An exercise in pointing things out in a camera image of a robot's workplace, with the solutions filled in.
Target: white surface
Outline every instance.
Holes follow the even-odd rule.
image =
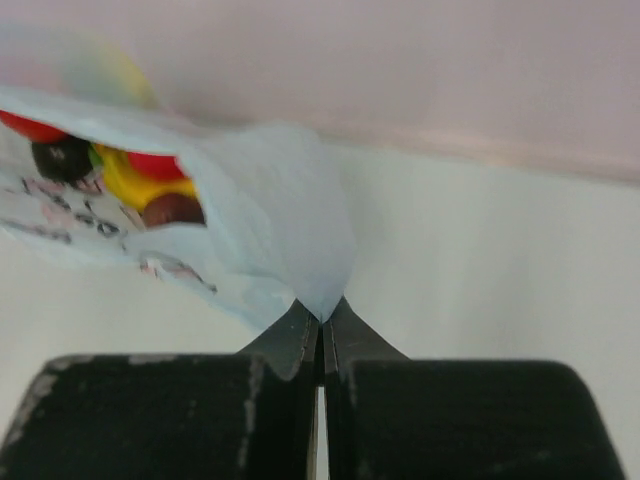
[[[333,151],[359,241],[347,291],[356,312],[413,357],[572,365],[640,478],[640,191]],[[59,270],[4,236],[0,248],[0,428],[51,356],[231,352],[255,336],[136,272]]]
[[[189,116],[640,178],[636,0],[62,4],[5,0],[0,21],[104,36]]]

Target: red tomato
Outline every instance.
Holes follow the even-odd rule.
[[[151,153],[127,152],[129,164],[147,177],[163,182],[179,180],[185,175],[176,163],[173,155],[154,155]]]
[[[62,130],[0,110],[0,121],[32,142],[51,143],[67,136]]]

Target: brown fruit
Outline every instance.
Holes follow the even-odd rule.
[[[154,198],[142,212],[142,221],[147,227],[175,222],[205,224],[198,200],[180,193],[166,193]]]

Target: wall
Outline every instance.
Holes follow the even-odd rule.
[[[0,18],[106,36],[195,117],[640,179],[634,0],[64,3]]]

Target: toy fruit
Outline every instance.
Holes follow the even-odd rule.
[[[205,224],[198,200],[180,193],[165,193],[151,200],[142,212],[142,221],[147,227],[173,222]]]
[[[0,110],[0,121],[32,142],[57,142],[67,136],[62,130]]]
[[[31,152],[40,175],[55,182],[71,185],[93,170],[89,152],[91,144],[80,138],[67,136],[57,142],[31,144]]]
[[[142,212],[155,198],[166,193],[180,193],[196,199],[196,190],[188,178],[169,182],[155,180],[138,173],[127,160],[122,150],[94,144],[102,158],[102,178],[107,189],[125,205]]]
[[[129,164],[139,173],[156,180],[169,181],[185,178],[172,155],[128,152]]]

